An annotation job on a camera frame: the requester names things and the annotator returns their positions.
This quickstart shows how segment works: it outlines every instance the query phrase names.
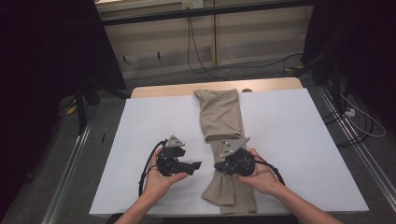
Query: person's right hand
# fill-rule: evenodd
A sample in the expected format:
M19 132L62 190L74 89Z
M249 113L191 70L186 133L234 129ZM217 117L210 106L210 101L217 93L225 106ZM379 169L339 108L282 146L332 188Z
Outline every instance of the person's right hand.
M247 150L252 155L256 156L255 160L260 161L261 156L257 153L254 148L250 148ZM262 164L256 163L254 168L254 172L252 175L241 176L241 175L233 175L233 177L239 180L242 183L247 183L252 186L254 189L258 190L261 193L273 195L275 190L282 185L277 178L275 177L272 170Z

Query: table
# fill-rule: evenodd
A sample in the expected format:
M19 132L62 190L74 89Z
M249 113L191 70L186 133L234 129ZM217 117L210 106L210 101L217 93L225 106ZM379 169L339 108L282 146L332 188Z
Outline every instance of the table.
M132 92L132 98L153 97L153 96L177 96L192 95L194 90L205 89L214 91L227 91L237 89L239 92L243 90L252 91L275 91L275 90L291 90L302 89L301 82L296 77L253 79L240 81L221 81L193 83L182 85L139 87Z
M91 215L108 217L129 208L137 198L137 182L149 152L174 134L186 144L186 155L180 160L201 161L202 165L193 176L170 188L148 214L219 216L219 209L201 198L214 169L210 145L199 125L199 101L190 95L198 87L252 89L239 94L245 133L251 138L247 147L255 147L279 169L290 189L322 210L368 210L309 93L298 79L281 78L136 89L125 105ZM256 215L289 213L269 195L256 191L255 197Z

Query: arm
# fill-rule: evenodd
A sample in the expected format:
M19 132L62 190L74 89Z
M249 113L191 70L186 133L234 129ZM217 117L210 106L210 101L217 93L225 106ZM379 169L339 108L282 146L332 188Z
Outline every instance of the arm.
M157 163L157 156L161 152L161 149L157 149L152 155L149 167L152 167ZM143 189L143 194L134 202L134 204L119 218L117 224L128 223L135 224L140 223L145 214L149 209L157 203L166 191L175 184L177 181L187 177L186 173L181 173L172 176L163 176L158 169L153 167L149 170L147 175L146 186Z
M249 149L248 151L252 155L259 156L255 149ZM305 224L341 223L282 185L271 169L265 165L256 164L254 173L250 176L235 175L234 177L241 182L249 184L261 193L274 196Z

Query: white table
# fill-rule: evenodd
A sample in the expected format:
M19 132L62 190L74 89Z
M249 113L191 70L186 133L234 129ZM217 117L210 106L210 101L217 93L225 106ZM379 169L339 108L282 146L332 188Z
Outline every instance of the white table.
M362 212L361 197L338 149L305 89L239 94L248 147L279 169L287 186L327 212ZM174 134L185 142L181 161L202 161L193 176L176 183L148 212L159 217L219 216L201 198L214 168L199 124L195 96L127 100L90 214L125 212L137 199L140 174L152 148ZM255 192L258 215L289 211L275 198Z

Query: gray floor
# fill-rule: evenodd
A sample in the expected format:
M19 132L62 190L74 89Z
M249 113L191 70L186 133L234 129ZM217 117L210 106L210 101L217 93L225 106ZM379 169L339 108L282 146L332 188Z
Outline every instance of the gray floor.
M286 66L299 65L299 57L287 60ZM276 60L257 61L234 65L264 65ZM194 73L190 70L179 71L162 75L150 75L126 80L128 92L139 86L166 85L192 82L222 81L223 77L230 80L279 77L283 72L283 63L268 67L229 67L213 70L210 75ZM315 87L309 74L301 77L303 85L308 88L312 99L317 106L319 114L324 117L331 110L324 103L319 88ZM102 94L102 102L96 108L97 113L86 146L79 158L78 167L71 185L64 199L63 207L57 223L106 223L105 219L90 217L88 215L97 185L106 165L106 157L111 149L112 141L118 128L124 101ZM363 120L357 120L363 126ZM334 142L346 141L339 122L327 125ZM369 137L364 144L369 148L373 157L382 167L390 180L396 180L396 138L389 132L385 137ZM50 199L63 174L63 169L68 162L71 150L77 140L78 118L76 114L59 119L56 131L49 143L47 153L34 171L34 180L25 184L17 199L8 210L2 223L40 223L50 204ZM345 223L396 223L396 213L389 205L384 194L375 183L354 147L340 147L347 167L352 173L363 198L370 211L366 213L335 215Z

